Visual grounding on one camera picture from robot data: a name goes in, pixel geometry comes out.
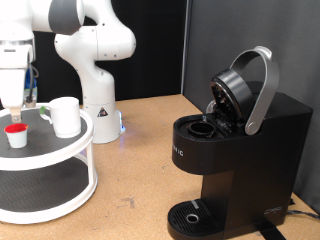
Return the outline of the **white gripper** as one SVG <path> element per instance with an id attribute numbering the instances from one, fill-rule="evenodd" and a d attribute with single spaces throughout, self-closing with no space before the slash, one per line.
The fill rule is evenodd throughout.
<path id="1" fill-rule="evenodd" d="M 0 99 L 5 108 L 11 108 L 13 123 L 21 122 L 25 74 L 25 69 L 0 69 Z"/>

